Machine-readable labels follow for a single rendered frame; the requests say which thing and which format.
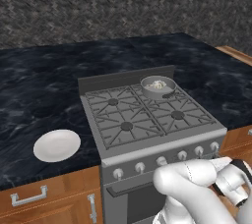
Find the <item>wooden cupboard door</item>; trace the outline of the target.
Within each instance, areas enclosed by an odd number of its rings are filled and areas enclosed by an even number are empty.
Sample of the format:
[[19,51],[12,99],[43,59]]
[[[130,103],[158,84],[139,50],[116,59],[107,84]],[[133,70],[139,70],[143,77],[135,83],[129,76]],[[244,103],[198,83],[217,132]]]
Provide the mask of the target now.
[[0,224],[103,224],[102,214],[96,212],[96,221],[86,195],[19,211],[0,217]]

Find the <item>white round plate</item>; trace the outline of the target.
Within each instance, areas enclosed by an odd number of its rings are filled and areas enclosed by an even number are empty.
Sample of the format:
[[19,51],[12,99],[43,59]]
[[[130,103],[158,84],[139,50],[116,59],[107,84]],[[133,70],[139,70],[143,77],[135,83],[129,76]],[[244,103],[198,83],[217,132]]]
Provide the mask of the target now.
[[78,134],[70,130],[54,130],[42,135],[33,145],[33,154],[40,161],[54,163],[73,156],[81,146]]

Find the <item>wooden drawer front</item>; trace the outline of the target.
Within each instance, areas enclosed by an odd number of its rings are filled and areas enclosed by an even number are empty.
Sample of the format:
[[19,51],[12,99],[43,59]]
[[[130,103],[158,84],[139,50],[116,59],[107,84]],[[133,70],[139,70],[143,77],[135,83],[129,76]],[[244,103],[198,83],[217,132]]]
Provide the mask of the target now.
[[248,135],[248,130],[250,129],[252,129],[252,125],[228,131],[222,141],[220,153],[240,147],[251,146],[252,136]]
[[[47,186],[46,198],[20,206],[12,205],[12,194],[17,194],[19,199],[38,196],[41,194],[41,186]],[[95,194],[95,197],[100,199],[100,177],[98,166],[0,191],[0,215],[48,203],[67,196],[73,196],[78,193]]]

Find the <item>grey metal pot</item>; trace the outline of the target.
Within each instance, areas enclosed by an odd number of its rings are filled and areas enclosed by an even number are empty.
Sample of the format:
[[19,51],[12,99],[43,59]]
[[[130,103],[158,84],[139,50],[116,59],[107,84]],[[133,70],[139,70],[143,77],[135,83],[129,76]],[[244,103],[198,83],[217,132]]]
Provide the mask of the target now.
[[[164,89],[147,89],[147,84],[152,84],[154,81],[161,80],[166,83],[166,87]],[[152,100],[164,100],[169,98],[172,94],[174,94],[176,89],[176,82],[168,77],[163,76],[148,76],[141,79],[141,88],[142,93],[146,98]]]

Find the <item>grey gas stove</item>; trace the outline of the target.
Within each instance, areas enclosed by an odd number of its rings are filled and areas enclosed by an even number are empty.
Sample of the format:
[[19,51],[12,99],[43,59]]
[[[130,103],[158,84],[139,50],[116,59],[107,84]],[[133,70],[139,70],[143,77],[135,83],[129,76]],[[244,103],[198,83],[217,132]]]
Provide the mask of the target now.
[[[172,65],[78,79],[79,94],[101,159],[103,187],[127,179],[150,179],[163,156],[167,164],[179,162],[177,154],[187,152],[185,160],[212,159],[216,141],[220,147],[227,128],[187,94],[180,86],[164,100],[151,100],[142,93],[141,79],[163,76],[173,79]],[[195,148],[201,146],[198,157]],[[143,174],[135,170],[145,164]],[[123,170],[120,180],[113,177]]]

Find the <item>pale food pieces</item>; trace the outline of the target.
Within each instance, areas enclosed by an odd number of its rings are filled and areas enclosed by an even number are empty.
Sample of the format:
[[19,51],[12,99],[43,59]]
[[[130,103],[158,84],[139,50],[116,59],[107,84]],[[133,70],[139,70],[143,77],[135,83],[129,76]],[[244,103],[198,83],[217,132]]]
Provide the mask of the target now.
[[154,89],[164,89],[166,87],[166,83],[158,80],[158,81],[154,81],[152,84],[147,84],[146,88],[150,89],[150,88],[154,88]]

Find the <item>wooden cabinet top edge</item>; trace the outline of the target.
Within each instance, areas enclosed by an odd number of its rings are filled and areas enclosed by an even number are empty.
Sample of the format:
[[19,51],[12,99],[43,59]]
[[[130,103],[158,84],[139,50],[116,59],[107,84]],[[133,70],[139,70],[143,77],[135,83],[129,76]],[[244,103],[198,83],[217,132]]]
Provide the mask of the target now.
[[232,47],[229,47],[227,45],[225,46],[217,46],[217,50],[228,54],[229,56],[249,65],[252,67],[252,56],[248,56],[243,52],[240,52]]

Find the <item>grey oven door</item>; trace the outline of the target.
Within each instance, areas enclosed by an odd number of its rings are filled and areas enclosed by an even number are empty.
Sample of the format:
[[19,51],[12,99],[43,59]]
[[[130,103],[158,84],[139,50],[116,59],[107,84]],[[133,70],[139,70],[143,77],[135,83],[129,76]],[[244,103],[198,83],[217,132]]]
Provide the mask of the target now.
[[106,190],[115,191],[151,182],[150,179],[127,179],[103,187],[104,224],[152,224],[165,204],[166,196],[155,186],[145,187],[127,195],[112,197]]

